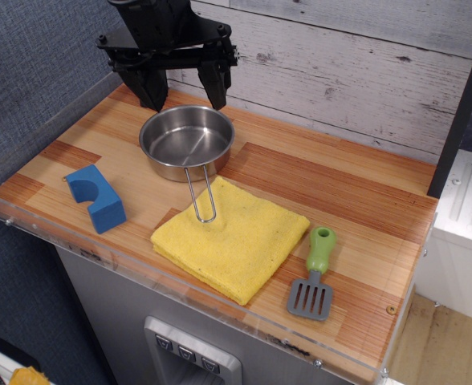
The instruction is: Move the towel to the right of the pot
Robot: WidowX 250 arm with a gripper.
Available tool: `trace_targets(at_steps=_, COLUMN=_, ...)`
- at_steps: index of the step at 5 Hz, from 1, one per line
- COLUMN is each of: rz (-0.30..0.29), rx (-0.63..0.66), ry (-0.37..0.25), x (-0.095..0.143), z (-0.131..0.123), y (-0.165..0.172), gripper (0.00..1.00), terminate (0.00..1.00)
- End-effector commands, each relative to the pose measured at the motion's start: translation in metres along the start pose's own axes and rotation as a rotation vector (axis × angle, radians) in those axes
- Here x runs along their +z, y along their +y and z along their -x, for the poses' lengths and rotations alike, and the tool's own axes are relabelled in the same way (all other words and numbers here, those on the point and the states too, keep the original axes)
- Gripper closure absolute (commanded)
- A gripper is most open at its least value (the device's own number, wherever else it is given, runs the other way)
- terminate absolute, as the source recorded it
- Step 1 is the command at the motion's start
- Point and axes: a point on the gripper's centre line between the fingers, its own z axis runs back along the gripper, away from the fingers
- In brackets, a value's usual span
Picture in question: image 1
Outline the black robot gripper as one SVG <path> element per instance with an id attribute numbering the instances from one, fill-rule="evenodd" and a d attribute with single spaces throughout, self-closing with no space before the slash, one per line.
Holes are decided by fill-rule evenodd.
<path id="1" fill-rule="evenodd" d="M 197 67 L 215 110 L 226 106 L 230 68 L 238 63 L 229 25 L 196 14 L 190 1 L 110 1 L 124 25 L 96 39 L 114 67 L 149 63 L 156 69 Z M 142 107 L 161 111 L 168 96 L 166 70 L 118 71 Z"/>

